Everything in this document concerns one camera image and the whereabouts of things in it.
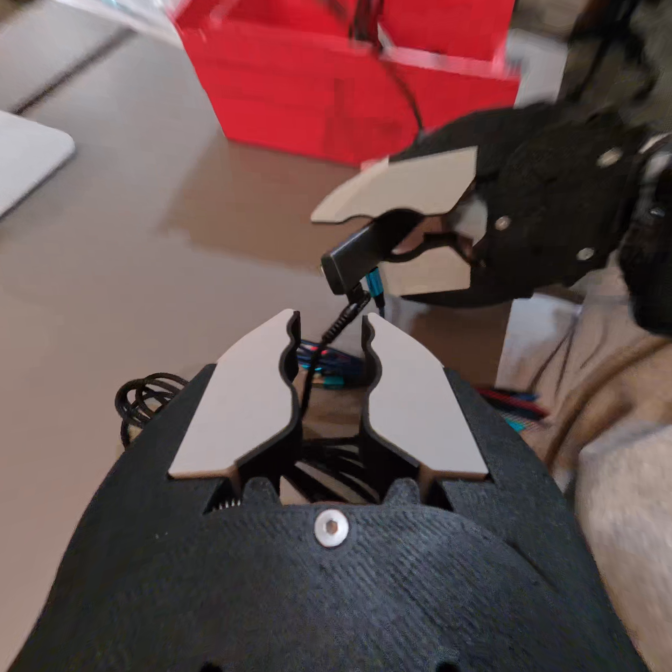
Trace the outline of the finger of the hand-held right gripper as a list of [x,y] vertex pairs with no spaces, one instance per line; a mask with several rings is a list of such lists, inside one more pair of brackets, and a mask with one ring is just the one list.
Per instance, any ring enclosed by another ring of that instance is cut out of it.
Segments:
[[412,210],[421,223],[399,247],[415,247],[426,232],[451,231],[468,243],[480,242],[487,213],[479,197],[468,192],[476,177],[477,147],[467,147],[366,166],[334,189],[313,210],[313,224],[344,224],[356,218],[378,218],[393,210]]
[[467,290],[471,258],[459,237],[424,237],[416,248],[386,259],[386,293],[415,296]]

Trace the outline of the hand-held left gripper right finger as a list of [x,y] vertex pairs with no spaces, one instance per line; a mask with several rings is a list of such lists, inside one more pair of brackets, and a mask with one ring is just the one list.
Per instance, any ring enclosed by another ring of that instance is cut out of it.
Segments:
[[374,313],[362,322],[374,376],[362,429],[418,478],[482,481],[489,470],[440,360]]

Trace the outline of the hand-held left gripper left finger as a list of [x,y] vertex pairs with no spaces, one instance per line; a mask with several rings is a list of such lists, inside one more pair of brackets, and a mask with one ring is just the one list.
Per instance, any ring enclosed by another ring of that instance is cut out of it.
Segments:
[[296,347],[300,314],[282,310],[217,360],[168,475],[242,479],[300,423]]

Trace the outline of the red plastic crate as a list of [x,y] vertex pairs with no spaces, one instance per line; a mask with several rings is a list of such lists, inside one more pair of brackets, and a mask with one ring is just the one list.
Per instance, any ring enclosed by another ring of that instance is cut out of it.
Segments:
[[227,139],[359,167],[513,107],[514,1],[181,1],[172,22]]

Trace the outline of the person's grey hoodie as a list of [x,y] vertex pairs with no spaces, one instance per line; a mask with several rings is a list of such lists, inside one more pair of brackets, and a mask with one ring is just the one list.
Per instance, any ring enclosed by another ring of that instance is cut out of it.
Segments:
[[620,271],[511,306],[498,387],[550,413],[525,440],[574,505],[617,615],[671,670],[671,341],[638,327]]

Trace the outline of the white flat board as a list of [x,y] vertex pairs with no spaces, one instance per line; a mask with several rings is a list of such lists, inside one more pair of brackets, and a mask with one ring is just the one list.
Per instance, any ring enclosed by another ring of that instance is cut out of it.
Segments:
[[1,112],[1,217],[15,209],[75,154],[62,130]]

